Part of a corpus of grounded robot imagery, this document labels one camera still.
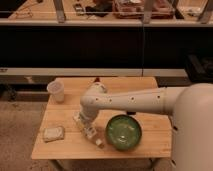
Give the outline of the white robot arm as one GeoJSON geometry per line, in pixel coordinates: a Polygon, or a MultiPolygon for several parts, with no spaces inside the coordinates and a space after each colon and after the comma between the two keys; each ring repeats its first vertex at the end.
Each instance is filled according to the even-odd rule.
{"type": "Polygon", "coordinates": [[[84,124],[92,123],[101,110],[172,116],[172,171],[213,171],[213,84],[110,94],[103,84],[94,83],[80,104],[84,124]]]}

